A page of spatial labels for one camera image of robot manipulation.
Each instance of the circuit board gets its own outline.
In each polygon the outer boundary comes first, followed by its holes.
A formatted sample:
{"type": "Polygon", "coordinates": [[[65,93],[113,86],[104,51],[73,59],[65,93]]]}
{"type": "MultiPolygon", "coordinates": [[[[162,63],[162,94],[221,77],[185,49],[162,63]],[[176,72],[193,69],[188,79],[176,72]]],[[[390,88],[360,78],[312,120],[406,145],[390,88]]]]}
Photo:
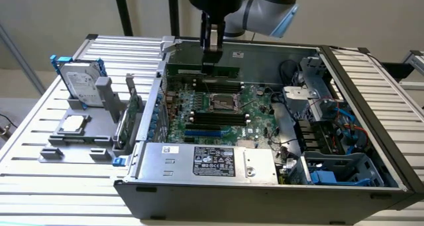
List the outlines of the circuit board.
{"type": "Polygon", "coordinates": [[[244,85],[237,93],[198,92],[189,84],[170,83],[166,93],[169,115],[168,143],[192,143],[205,145],[228,145],[269,149],[268,134],[276,129],[270,93],[260,85],[244,85]],[[190,114],[228,113],[248,116],[245,126],[220,126],[220,136],[189,136],[186,142],[186,125],[190,114]]]}

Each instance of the warning label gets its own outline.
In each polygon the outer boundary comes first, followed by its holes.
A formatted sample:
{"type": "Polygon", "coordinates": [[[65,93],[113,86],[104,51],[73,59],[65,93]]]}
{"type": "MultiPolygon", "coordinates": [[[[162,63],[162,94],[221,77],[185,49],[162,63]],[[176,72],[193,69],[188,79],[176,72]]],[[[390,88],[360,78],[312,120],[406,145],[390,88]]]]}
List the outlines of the warning label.
{"type": "Polygon", "coordinates": [[[193,174],[234,177],[233,149],[194,147],[193,174]]]}

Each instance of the gray table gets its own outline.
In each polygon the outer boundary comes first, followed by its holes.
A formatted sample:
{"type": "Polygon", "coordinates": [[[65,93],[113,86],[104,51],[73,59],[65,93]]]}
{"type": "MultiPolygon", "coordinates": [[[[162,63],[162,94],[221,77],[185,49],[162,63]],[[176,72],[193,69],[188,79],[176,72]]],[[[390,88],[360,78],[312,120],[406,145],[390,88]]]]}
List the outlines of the gray table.
{"type": "MultiPolygon", "coordinates": [[[[136,74],[137,92],[146,99],[149,83],[160,58],[160,39],[100,36],[84,43],[76,55],[101,57],[112,77],[113,90],[128,99],[124,76],[136,74]]],[[[126,168],[104,164],[38,163],[40,150],[68,108],[68,92],[56,78],[0,150],[0,224],[33,225],[214,225],[212,223],[140,222],[120,199],[110,179],[122,177],[126,168]]],[[[422,154],[416,161],[424,163],[422,154]]],[[[424,168],[416,172],[422,176],[424,168]]],[[[422,226],[424,202],[402,211],[381,211],[360,226],[422,226]]]]}

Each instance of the sticker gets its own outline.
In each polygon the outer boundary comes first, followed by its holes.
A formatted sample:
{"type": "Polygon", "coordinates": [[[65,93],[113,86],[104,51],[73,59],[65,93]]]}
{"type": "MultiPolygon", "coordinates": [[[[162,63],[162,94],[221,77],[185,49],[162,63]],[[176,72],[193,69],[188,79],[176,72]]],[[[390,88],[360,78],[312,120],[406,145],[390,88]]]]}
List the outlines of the sticker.
{"type": "Polygon", "coordinates": [[[233,148],[194,147],[193,174],[234,177],[233,148]]]}
{"type": "Polygon", "coordinates": [[[178,146],[162,146],[161,147],[161,153],[177,154],[178,151],[180,151],[180,147],[178,146]]]}
{"type": "Polygon", "coordinates": [[[102,106],[92,76],[86,73],[66,72],[66,77],[78,100],[88,106],[102,106]]]}
{"type": "Polygon", "coordinates": [[[234,58],[242,58],[244,57],[244,53],[242,52],[232,52],[232,57],[234,58]]]}

